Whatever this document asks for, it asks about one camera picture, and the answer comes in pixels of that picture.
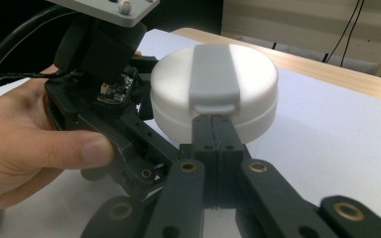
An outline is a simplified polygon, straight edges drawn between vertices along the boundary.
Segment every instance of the black cable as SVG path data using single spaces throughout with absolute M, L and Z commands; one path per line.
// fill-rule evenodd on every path
M 354 14 L 355 14 L 355 12 L 357 11 L 357 8 L 358 8 L 358 5 L 359 5 L 359 4 L 360 4 L 360 0 L 357 0 L 357 4 L 355 4 L 354 11 L 352 11 L 351 17 L 349 18 L 348 23 L 347 23 L 347 25 L 345 26 L 345 29 L 344 29 L 344 31 L 342 32 L 341 37 L 340 37 L 339 40 L 338 40 L 338 43 L 337 43 L 336 46 L 333 48 L 332 52 L 329 54 L 329 57 L 327 58 L 326 62 L 329 62 L 329 60 L 330 60 L 330 58 L 332 57 L 333 53 L 334 53 L 334 52 L 336 51 L 336 49 L 338 48 L 339 43 L 341 43 L 342 38 L 344 37 L 345 32 L 347 31 L 348 26 L 349 26 L 349 24 L 351 23 L 352 18 L 354 17 Z
M 66 75 L 66 73 L 40 73 L 40 72 L 4 72 L 0 73 L 0 80 L 6 78 L 57 78 Z
M 326 53 L 322 59 L 322 62 L 326 62 L 328 54 Z
M 340 65 L 341 67 L 342 67 L 342 64 L 344 63 L 345 54 L 347 53 L 347 50 L 348 50 L 349 40 L 351 39 L 352 32 L 354 31 L 354 27 L 357 24 L 358 19 L 360 18 L 360 13 L 361 13 L 361 10 L 363 9 L 364 1 L 365 0 L 361 2 L 360 8 L 358 9 L 357 17 L 355 18 L 354 24 L 352 25 L 351 31 L 349 32 L 347 44 L 345 45 L 344 54 L 342 55 L 342 60 Z
M 31 19 L 26 21 L 24 24 L 19 26 L 10 35 L 8 35 L 0 43 L 0 63 L 8 56 L 20 43 L 22 43 L 27 37 L 34 33 L 37 29 L 43 25 L 66 15 L 75 13 L 74 11 L 55 5 L 50 7 L 37 15 L 33 16 Z

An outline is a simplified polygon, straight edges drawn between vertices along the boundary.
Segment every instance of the black mechanical linkage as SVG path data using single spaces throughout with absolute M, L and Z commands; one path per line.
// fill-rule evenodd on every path
M 100 132 L 115 150 L 113 163 L 82 175 L 108 174 L 129 195 L 105 202 L 82 237 L 197 238 L 207 207 L 235 208 L 243 238 L 381 237 L 381 218 L 355 200 L 329 197 L 319 209 L 303 200 L 271 164 L 251 158 L 224 116 L 193 118 L 192 143 L 179 150 L 149 127 L 157 60 L 133 57 L 145 32 L 80 16 L 55 59 L 66 75 L 46 83 L 58 129 Z

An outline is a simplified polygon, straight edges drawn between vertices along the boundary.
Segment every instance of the white surface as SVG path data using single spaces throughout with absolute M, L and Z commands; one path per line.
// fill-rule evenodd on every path
M 207 45 L 207 47 L 216 47 L 216 45 Z M 233 67 L 229 71 L 236 74 L 235 80 L 239 91 L 237 102 L 217 100 L 220 93 L 215 91 L 224 93 L 222 90 L 224 87 L 217 84 L 214 88 L 209 87 L 206 94 L 201 91 L 196 93 L 204 100 L 199 101 L 198 105 L 192 105 L 190 90 L 195 64 L 193 57 L 195 47 L 173 52 L 162 58 L 154 67 L 151 75 L 151 102 L 154 118 L 168 136 L 184 144 L 191 143 L 191 120 L 200 114 L 223 114 L 220 107 L 224 106 L 228 109 L 231 106 L 230 103 L 237 105 L 232 105 L 225 115 L 233 122 L 243 143 L 258 138 L 271 126 L 278 99 L 277 68 L 265 55 L 251 48 L 229 45 L 227 49 L 231 53 L 233 65 L 225 65 L 226 62 L 221 59 L 213 61 L 206 57 L 200 59 L 198 63 L 204 64 L 209 71 L 214 72 L 221 70 L 221 68 L 214 69 L 217 65 L 220 65 L 218 67 Z M 217 73 L 199 80 L 204 81 L 206 88 L 213 76 L 221 77 Z
M 160 58 L 194 44 L 152 31 L 140 50 Z M 271 162 L 314 204 L 341 194 L 381 216 L 381 100 L 288 70 L 279 74 L 276 119 L 248 145 L 253 158 Z M 0 237 L 78 237 L 99 205 L 120 193 L 109 178 L 91 182 L 78 171 L 64 172 L 0 214 Z M 239 237 L 231 211 L 205 214 L 204 237 Z

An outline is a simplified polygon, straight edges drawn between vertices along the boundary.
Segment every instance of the fingernail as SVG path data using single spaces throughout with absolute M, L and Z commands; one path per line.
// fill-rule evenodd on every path
M 97 135 L 83 145 L 82 158 L 91 165 L 103 166 L 112 160 L 113 148 L 105 137 Z

